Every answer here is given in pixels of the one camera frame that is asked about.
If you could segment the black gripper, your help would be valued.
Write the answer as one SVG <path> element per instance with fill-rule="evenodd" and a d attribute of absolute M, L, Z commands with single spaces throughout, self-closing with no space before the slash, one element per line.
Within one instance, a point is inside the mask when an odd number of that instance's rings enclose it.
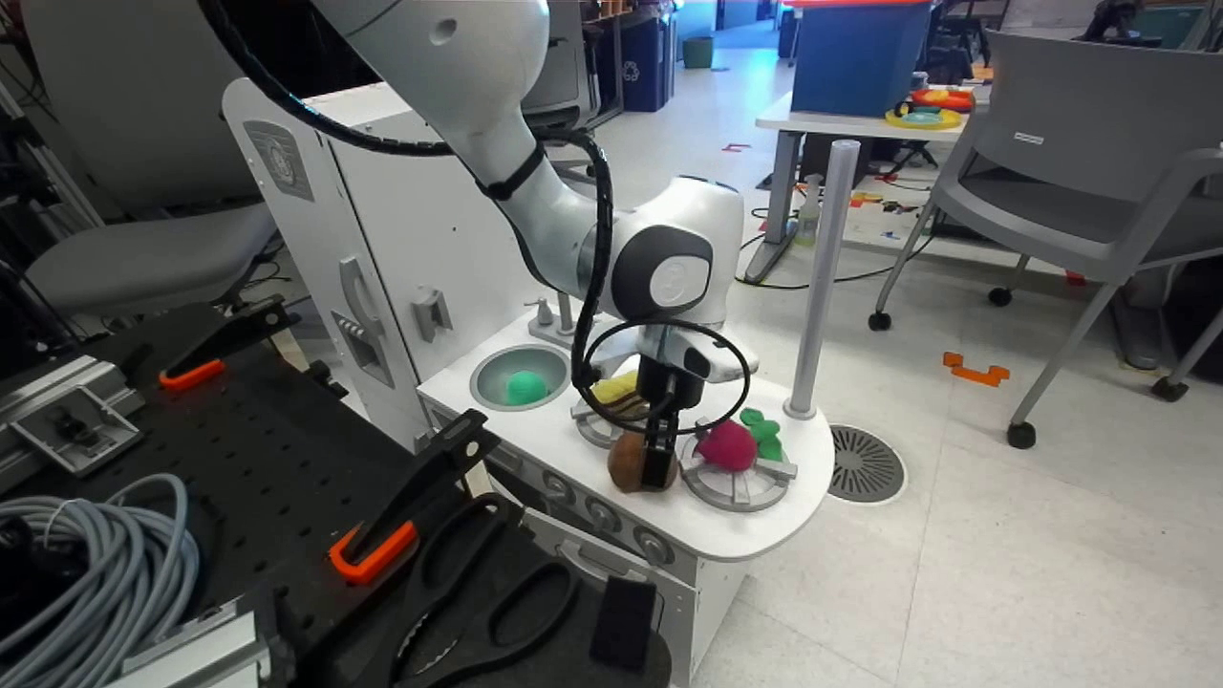
<path fill-rule="evenodd" d="M 678 329 L 645 324 L 640 338 L 640 398 L 654 412 L 645 422 L 641 489 L 668 489 L 678 412 L 697 408 L 711 359 Z"/>

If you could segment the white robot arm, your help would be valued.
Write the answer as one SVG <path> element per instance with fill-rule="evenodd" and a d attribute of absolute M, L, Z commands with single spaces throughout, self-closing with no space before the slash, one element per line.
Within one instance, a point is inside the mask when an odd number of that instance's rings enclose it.
<path fill-rule="evenodd" d="M 607 161 L 579 139 L 598 193 L 570 189 L 533 134 L 524 100 L 544 78 L 548 0 L 311 0 L 323 18 L 389 84 L 458 156 L 473 189 L 509 223 L 527 270 L 580 302 L 570 384 L 593 398 L 593 312 L 645 333 L 640 384 L 641 487 L 665 489 L 678 472 L 682 408 L 714 359 L 688 343 L 728 321 L 734 247 L 746 201 L 700 176 L 668 179 L 634 212 L 616 205 Z"/>

